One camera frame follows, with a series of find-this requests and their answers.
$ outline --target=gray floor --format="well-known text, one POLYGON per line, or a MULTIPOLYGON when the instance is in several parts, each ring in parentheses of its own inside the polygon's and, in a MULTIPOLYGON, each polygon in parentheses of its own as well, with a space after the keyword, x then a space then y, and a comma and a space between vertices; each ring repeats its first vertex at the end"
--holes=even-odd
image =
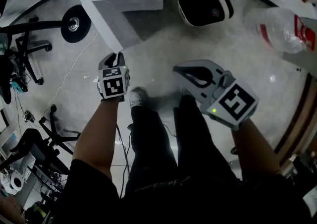
MULTIPOLYGON (((177 0, 165 0, 162 11, 126 13, 141 41, 141 44, 123 51, 126 64, 130 68, 131 86, 145 87, 162 120, 171 133, 175 134, 172 108, 179 100, 180 86, 173 77, 172 68, 190 59, 211 59, 224 69, 230 70, 235 77, 246 81, 259 96, 260 103, 252 119, 269 143, 275 147, 294 114, 306 73, 296 71, 294 65, 280 59, 281 54, 246 32, 243 12, 252 6, 264 6, 263 4, 257 0, 231 2, 234 16, 226 22, 205 28, 188 27, 182 22, 177 0)), ((38 15, 41 20, 61 19, 70 7, 78 3, 76 0, 52 0, 23 20, 26 21, 33 15, 38 15)), ((92 25, 83 41, 69 44, 63 40, 59 29, 34 32, 37 40, 49 40, 53 44, 51 52, 40 51, 31 56, 37 75, 44 78, 44 85, 38 86, 31 81, 28 84, 29 91, 19 94, 23 109, 29 110, 35 116, 36 126, 39 125, 37 121, 42 117, 45 107, 63 82, 65 74, 96 33, 96 28, 92 25)), ((56 116, 61 134, 70 135, 66 130, 82 131, 96 110, 101 97, 94 80, 97 77, 98 63, 109 53, 111 50, 101 36, 97 35, 52 100, 51 103, 57 106, 56 116)), ((16 119, 14 98, 9 109, 11 119, 16 119)), ((230 130, 207 117, 206 120, 213 141, 221 153, 229 161, 236 160, 236 156, 230 154, 230 149, 234 146, 230 130)), ((118 125, 125 144, 128 143, 130 133, 127 126, 131 122, 130 106, 126 98, 124 103, 120 103, 118 111, 118 125)), ((24 124, 21 117, 20 124, 22 133, 26 127, 34 126, 24 124)), ((171 135, 170 141, 174 153, 177 153, 176 140, 171 135)), ((200 144, 199 139, 193 139, 193 144, 200 144)), ((71 156, 63 150, 60 158, 67 166, 70 165, 71 156)), ((130 151, 130 164, 133 158, 134 153, 130 151)), ((118 139, 113 164, 125 164, 118 139)), ((122 185, 123 169, 124 167, 117 166, 111 169, 113 182, 118 190, 122 185)))

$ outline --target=plastic bottle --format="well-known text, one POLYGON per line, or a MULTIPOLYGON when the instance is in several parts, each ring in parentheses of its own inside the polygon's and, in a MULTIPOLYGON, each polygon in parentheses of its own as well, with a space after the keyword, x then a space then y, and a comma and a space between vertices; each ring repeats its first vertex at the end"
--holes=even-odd
POLYGON ((281 52, 298 53, 315 49, 315 33, 291 10, 252 8, 244 18, 247 30, 281 52))

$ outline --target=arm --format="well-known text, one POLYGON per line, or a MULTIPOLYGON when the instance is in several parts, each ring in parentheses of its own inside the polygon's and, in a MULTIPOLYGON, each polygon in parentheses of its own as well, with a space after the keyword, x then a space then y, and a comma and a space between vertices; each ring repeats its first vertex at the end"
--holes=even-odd
POLYGON ((119 98, 102 101, 80 135, 73 160, 82 160, 111 179, 119 98))
POLYGON ((232 136, 246 180, 281 174, 277 155, 250 119, 238 131, 232 131, 232 136))

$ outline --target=red label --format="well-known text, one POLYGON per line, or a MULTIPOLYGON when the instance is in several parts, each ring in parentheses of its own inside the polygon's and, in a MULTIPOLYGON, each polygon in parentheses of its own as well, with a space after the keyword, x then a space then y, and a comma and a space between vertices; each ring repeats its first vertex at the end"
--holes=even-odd
POLYGON ((272 43, 270 42, 269 38, 268 38, 268 34, 266 31, 266 26, 265 24, 260 24, 260 30, 261 30, 261 34, 265 40, 265 42, 272 47, 272 43))

